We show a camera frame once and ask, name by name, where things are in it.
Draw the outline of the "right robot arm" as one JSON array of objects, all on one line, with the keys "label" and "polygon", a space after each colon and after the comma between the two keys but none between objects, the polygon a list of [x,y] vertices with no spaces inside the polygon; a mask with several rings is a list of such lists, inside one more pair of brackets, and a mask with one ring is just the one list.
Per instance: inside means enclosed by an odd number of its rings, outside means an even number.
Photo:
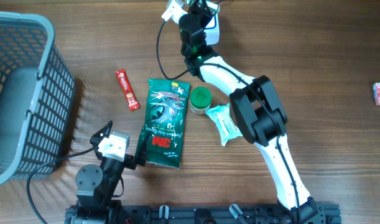
[{"label": "right robot arm", "polygon": [[206,28],[219,13],[210,1],[187,1],[179,6],[175,21],[180,28],[181,53],[189,72],[229,96],[238,128],[247,142],[261,152],[277,190],[282,218],[307,223],[318,214],[318,206],[304,186],[290,154],[287,140],[287,114],[272,84],[261,76],[254,78],[228,65],[214,51]]}]

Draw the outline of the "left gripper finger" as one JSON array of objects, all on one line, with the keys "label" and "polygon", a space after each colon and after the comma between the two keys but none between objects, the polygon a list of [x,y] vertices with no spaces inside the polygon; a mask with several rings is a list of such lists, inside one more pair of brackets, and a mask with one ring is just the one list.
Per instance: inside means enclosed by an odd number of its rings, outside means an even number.
[{"label": "left gripper finger", "polygon": [[136,148],[137,158],[146,158],[148,140],[149,140],[149,133],[142,133],[139,136],[139,140],[137,142],[137,148]]},{"label": "left gripper finger", "polygon": [[94,133],[94,135],[92,135],[92,137],[90,138],[90,144],[93,146],[93,149],[95,152],[98,152],[98,148],[99,148],[98,146],[100,142],[105,137],[109,136],[112,126],[113,126],[113,122],[109,121],[103,128],[101,128],[99,131]]}]

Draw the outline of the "teal wet wipes pack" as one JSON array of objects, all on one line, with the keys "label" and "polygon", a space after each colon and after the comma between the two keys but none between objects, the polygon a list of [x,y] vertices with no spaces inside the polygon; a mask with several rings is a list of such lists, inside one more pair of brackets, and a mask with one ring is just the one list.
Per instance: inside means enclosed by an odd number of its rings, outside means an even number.
[{"label": "teal wet wipes pack", "polygon": [[219,105],[214,108],[210,108],[206,112],[210,119],[216,124],[220,134],[222,146],[226,146],[226,143],[231,139],[243,136],[230,116],[229,106],[229,103],[227,105]]}]

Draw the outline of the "red coffee stick sachet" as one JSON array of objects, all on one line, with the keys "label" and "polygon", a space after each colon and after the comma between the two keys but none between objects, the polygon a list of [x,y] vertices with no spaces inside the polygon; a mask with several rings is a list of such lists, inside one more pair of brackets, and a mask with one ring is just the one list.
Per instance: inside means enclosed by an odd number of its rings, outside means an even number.
[{"label": "red coffee stick sachet", "polygon": [[126,97],[129,110],[135,111],[139,109],[141,106],[132,90],[132,87],[128,80],[125,69],[120,69],[118,71],[115,71],[115,76],[118,79],[119,84],[121,85],[124,96]]}]

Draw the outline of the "green 3M glove package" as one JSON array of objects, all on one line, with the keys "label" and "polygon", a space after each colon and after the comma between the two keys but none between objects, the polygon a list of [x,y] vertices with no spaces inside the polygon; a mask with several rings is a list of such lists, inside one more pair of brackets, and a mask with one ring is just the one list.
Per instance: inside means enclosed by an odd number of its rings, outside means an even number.
[{"label": "green 3M glove package", "polygon": [[150,78],[142,133],[149,133],[140,166],[180,167],[190,84]]}]

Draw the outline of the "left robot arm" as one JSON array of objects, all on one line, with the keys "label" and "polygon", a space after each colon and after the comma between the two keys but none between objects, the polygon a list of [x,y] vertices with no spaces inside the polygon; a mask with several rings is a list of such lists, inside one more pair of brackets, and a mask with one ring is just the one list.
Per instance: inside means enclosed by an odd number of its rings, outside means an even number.
[{"label": "left robot arm", "polygon": [[83,166],[76,174],[76,205],[66,211],[65,223],[131,223],[114,192],[123,183],[124,169],[134,170],[136,158],[126,153],[130,135],[112,131],[113,122],[92,135],[90,144],[100,165]]}]

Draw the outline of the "green lid jar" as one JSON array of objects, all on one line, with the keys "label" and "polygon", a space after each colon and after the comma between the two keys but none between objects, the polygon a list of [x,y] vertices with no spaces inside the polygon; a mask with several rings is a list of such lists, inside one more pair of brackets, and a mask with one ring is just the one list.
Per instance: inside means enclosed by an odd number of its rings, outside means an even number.
[{"label": "green lid jar", "polygon": [[211,106],[212,94],[204,86],[196,87],[190,94],[190,109],[197,115],[205,114]]}]

